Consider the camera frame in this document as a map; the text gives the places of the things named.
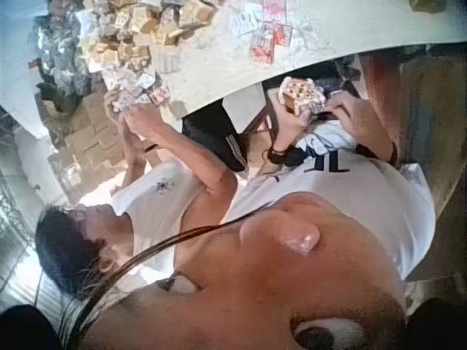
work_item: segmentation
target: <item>stack of boxes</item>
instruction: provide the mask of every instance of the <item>stack of boxes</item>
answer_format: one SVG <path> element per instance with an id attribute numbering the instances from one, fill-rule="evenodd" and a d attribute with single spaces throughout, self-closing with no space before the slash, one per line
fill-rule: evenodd
<path id="1" fill-rule="evenodd" d="M 55 158 L 62 169 L 77 169 L 74 190 L 83 195 L 126 167 L 117 128 L 107 119 L 103 101 L 101 93 L 83 98 L 71 119 L 74 132 L 65 138 L 67 148 L 60 149 Z"/>

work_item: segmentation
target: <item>white table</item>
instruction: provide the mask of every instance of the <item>white table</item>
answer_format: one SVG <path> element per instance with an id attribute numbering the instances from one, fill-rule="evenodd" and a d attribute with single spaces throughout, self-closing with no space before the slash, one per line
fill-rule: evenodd
<path id="1" fill-rule="evenodd" d="M 210 26 L 196 30 L 177 47 L 152 45 L 158 53 L 179 53 L 180 71 L 161 76 L 171 88 L 163 108 L 169 123 L 251 84 L 333 58 L 410 44 L 467 41 L 462 0 L 447 0 L 444 12 L 413 12 L 408 0 L 287 0 L 287 21 L 294 27 L 289 48 L 276 46 L 271 65 L 249 59 L 251 34 L 235 37 L 230 18 L 241 0 L 226 0 Z"/>

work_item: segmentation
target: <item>white t-shirt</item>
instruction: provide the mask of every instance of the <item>white t-shirt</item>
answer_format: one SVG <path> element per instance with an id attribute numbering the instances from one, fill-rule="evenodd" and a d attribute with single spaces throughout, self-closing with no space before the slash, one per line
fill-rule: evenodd
<path id="1" fill-rule="evenodd" d="M 355 140 L 339 121 L 319 125 L 297 147 L 312 148 L 297 168 L 250 180 L 237 193 L 223 222 L 237 219 L 288 193 L 317 193 L 359 221 L 382 243 L 402 279 L 426 255 L 435 229 L 433 199 L 417 164 L 399 171 L 355 154 Z"/>
<path id="2" fill-rule="evenodd" d="M 127 213 L 134 229 L 134 256 L 180 232 L 185 210 L 202 185 L 180 160 L 172 159 L 152 169 L 133 184 L 115 193 L 112 207 Z M 119 282 L 130 292 L 174 272 L 174 247 L 148 259 Z"/>

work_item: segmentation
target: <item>black hair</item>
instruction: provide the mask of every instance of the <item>black hair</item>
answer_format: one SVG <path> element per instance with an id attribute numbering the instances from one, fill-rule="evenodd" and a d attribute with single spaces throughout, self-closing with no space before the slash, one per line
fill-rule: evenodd
<path id="1" fill-rule="evenodd" d="M 84 299 L 99 282 L 101 244 L 84 239 L 78 222 L 62 208 L 49 206 L 36 228 L 36 251 L 44 272 L 62 292 Z"/>

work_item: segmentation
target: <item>man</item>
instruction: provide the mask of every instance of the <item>man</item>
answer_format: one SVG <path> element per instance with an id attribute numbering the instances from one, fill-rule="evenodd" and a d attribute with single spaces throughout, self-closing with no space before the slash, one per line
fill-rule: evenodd
<path id="1" fill-rule="evenodd" d="M 403 280 L 435 225 L 420 167 L 395 167 L 397 144 L 369 101 L 337 93 L 328 108 L 339 121 L 303 136 L 308 115 L 270 97 L 279 133 L 225 224 L 170 279 L 94 317 L 87 304 L 71 349 L 399 349 Z"/>
<path id="2" fill-rule="evenodd" d="M 236 177 L 225 164 L 162 121 L 156 107 L 135 106 L 118 116 L 111 106 L 116 97 L 109 92 L 105 107 L 119 127 L 128 170 L 112 204 L 50 207 L 36 229 L 45 273 L 61 290 L 82 298 L 106 273 L 153 244 L 181 230 L 217 224 L 236 191 Z M 145 175 L 142 142 L 131 131 L 144 121 L 158 129 L 143 126 L 138 132 L 175 156 Z M 177 247 L 177 259 L 187 247 Z M 174 258 L 174 249 L 166 251 L 146 264 L 150 270 L 128 275 L 119 287 L 127 292 L 170 274 Z"/>

